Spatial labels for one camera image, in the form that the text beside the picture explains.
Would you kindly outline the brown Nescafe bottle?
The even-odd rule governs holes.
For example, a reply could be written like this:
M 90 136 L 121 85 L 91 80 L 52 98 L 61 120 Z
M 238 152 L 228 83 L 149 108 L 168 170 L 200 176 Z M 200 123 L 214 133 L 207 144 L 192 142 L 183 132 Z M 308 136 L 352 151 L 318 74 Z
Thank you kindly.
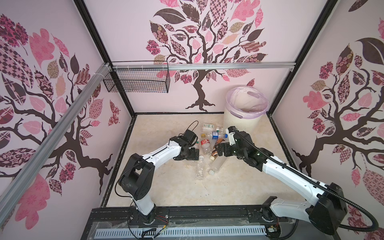
M 213 151 L 211 153 L 211 156 L 210 156 L 211 161 L 214 161 L 219 156 L 218 148 L 219 148 L 220 143 L 222 143 L 222 142 L 225 142 L 225 140 L 222 138 L 217 139 L 217 141 L 213 147 Z

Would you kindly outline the yellow cap blue label bottle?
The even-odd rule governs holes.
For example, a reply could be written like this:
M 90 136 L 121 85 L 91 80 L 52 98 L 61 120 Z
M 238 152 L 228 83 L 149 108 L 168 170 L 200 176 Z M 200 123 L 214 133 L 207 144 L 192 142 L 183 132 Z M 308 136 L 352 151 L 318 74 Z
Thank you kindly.
M 226 139 L 228 135 L 224 134 L 223 132 L 203 132 L 201 133 L 201 137 L 203 139 L 218 140 L 218 139 Z

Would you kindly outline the clear bottle white cap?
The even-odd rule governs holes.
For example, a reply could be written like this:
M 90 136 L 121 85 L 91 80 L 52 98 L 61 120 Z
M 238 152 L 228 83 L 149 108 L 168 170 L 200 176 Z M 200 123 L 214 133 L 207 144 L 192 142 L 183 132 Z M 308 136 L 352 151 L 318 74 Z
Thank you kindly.
M 228 158 L 225 156 L 210 156 L 211 163 L 209 174 L 214 175 L 216 172 L 218 172 L 227 159 Z

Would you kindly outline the red label clear bottle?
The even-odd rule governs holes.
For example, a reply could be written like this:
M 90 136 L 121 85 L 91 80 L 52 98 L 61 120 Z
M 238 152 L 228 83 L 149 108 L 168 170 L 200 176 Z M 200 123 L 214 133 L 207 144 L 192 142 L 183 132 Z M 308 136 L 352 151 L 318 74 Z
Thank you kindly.
M 210 155 L 212 153 L 211 142 L 209 139 L 201 139 L 201 150 L 204 155 Z

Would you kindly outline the clear crushed bottle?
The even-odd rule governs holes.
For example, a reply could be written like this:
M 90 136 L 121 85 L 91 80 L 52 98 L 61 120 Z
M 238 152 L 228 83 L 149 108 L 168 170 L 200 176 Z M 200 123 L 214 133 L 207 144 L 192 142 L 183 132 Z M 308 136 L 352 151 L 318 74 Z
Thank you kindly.
M 200 155 L 197 161 L 196 180 L 203 180 L 205 175 L 205 156 Z

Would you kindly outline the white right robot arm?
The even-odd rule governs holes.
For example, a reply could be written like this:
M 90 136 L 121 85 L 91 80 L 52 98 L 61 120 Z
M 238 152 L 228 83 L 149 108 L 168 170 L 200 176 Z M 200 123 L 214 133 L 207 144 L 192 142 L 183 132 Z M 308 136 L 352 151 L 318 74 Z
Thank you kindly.
M 235 156 L 249 166 L 273 176 L 296 191 L 304 200 L 288 201 L 276 196 L 269 197 L 263 204 L 263 215 L 267 221 L 277 218 L 291 218 L 311 223 L 316 229 L 327 235 L 334 235 L 347 214 L 347 207 L 340 197 L 343 192 L 336 184 L 326 185 L 281 161 L 272 152 L 257 148 L 250 136 L 230 136 L 229 142 L 217 144 L 219 156 Z

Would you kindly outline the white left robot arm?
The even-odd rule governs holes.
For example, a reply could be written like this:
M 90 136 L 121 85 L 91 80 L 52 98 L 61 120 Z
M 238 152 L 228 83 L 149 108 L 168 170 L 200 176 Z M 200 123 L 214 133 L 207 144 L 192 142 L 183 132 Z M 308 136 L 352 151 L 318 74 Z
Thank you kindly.
M 197 141 L 196 136 L 175 136 L 149 154 L 130 156 L 117 185 L 132 199 L 144 224 L 153 223 L 156 217 L 157 207 L 149 195 L 155 171 L 169 160 L 197 161 L 199 150 L 194 148 Z

